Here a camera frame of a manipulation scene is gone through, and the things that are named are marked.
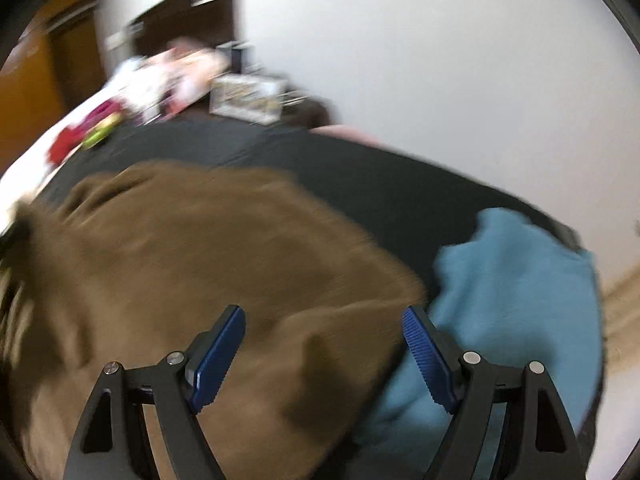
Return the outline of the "magenta folded cloth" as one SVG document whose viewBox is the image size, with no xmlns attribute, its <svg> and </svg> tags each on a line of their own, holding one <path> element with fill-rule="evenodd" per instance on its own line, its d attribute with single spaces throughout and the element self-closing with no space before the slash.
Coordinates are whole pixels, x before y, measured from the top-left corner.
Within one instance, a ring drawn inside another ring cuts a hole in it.
<svg viewBox="0 0 640 480">
<path fill-rule="evenodd" d="M 91 129 L 96 126 L 101 120 L 107 118 L 111 114 L 119 113 L 122 110 L 122 104 L 119 100 L 108 99 L 97 106 L 92 112 L 90 112 L 82 122 L 86 129 Z"/>
</svg>

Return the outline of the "photo frame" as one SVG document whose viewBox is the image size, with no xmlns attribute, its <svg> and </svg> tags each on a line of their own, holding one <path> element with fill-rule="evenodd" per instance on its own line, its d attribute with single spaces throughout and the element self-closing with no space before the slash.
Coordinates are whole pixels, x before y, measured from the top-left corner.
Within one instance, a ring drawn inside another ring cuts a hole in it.
<svg viewBox="0 0 640 480">
<path fill-rule="evenodd" d="M 269 126 L 281 118 L 285 89 L 284 79 L 225 74 L 212 83 L 209 113 Z"/>
</svg>

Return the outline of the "blue towel cloth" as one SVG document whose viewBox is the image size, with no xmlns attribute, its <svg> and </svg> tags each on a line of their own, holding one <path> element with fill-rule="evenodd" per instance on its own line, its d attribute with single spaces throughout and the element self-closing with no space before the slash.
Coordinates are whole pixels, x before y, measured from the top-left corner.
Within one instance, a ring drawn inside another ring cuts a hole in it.
<svg viewBox="0 0 640 480">
<path fill-rule="evenodd" d="M 491 362 L 544 364 L 588 460 L 604 364 L 590 252 L 567 248 L 515 211 L 485 209 L 477 220 L 468 242 L 439 251 L 434 270 L 440 292 L 428 314 L 463 349 Z M 416 361 L 404 356 L 357 431 L 359 455 L 420 472 L 448 424 Z"/>
</svg>

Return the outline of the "dark wooden headboard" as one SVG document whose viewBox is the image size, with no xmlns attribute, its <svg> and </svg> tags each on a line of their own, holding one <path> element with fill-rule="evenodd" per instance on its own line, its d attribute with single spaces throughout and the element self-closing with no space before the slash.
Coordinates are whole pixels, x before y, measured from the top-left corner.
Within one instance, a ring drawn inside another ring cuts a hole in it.
<svg viewBox="0 0 640 480">
<path fill-rule="evenodd" d="M 134 18 L 126 28 L 132 52 L 152 56 L 178 38 L 204 47 L 238 39 L 236 0 L 163 0 Z"/>
</svg>

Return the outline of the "white tablet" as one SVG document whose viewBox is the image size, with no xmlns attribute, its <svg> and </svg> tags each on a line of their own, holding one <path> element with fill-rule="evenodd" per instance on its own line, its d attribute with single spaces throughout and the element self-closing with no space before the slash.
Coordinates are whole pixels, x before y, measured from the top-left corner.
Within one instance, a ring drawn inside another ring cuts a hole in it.
<svg viewBox="0 0 640 480">
<path fill-rule="evenodd" d="M 254 70 L 254 48 L 247 41 L 228 41 L 218 44 L 216 50 L 228 61 L 232 74 L 250 74 Z"/>
</svg>

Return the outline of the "brown fleece garment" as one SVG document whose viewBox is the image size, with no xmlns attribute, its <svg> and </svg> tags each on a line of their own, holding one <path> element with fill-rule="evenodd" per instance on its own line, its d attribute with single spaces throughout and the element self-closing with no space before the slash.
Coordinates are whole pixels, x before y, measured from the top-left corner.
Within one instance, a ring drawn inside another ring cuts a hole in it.
<svg viewBox="0 0 640 480">
<path fill-rule="evenodd" d="M 356 223 L 280 171 L 154 162 L 19 203 L 1 260 L 1 419 L 62 477 L 105 363 L 153 364 L 225 307 L 246 333 L 200 421 L 231 479 L 307 479 L 355 426 L 425 292 Z"/>
</svg>

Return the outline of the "white quilt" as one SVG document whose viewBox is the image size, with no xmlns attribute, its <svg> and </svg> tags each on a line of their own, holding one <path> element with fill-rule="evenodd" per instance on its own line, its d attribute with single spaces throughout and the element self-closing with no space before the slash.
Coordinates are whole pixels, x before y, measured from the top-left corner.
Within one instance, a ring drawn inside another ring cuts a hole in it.
<svg viewBox="0 0 640 480">
<path fill-rule="evenodd" d="M 13 222 L 14 204 L 21 198 L 34 198 L 49 179 L 53 165 L 50 147 L 65 127 L 79 126 L 99 105 L 111 98 L 124 99 L 134 110 L 142 110 L 160 95 L 167 80 L 166 70 L 158 63 L 128 58 L 118 66 L 111 79 L 93 96 L 64 116 L 40 136 L 29 149 L 9 166 L 1 177 L 1 232 Z"/>
</svg>

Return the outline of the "red folded cloth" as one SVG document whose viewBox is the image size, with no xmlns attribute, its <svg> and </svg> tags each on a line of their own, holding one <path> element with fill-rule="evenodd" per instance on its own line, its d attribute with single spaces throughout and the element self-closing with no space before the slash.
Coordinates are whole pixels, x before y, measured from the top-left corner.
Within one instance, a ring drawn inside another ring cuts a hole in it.
<svg viewBox="0 0 640 480">
<path fill-rule="evenodd" d="M 61 166 L 67 156 L 82 143 L 85 135 L 86 130 L 81 126 L 64 127 L 49 148 L 49 164 L 53 167 Z"/>
</svg>

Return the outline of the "orange wooden wardrobe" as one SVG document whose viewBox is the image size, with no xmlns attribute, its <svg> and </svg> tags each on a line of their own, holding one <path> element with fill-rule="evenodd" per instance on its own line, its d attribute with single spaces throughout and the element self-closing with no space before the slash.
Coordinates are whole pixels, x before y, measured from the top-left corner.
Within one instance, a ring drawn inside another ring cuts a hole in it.
<svg viewBox="0 0 640 480">
<path fill-rule="evenodd" d="M 1 69 L 1 169 L 105 84 L 100 0 L 47 0 Z"/>
</svg>

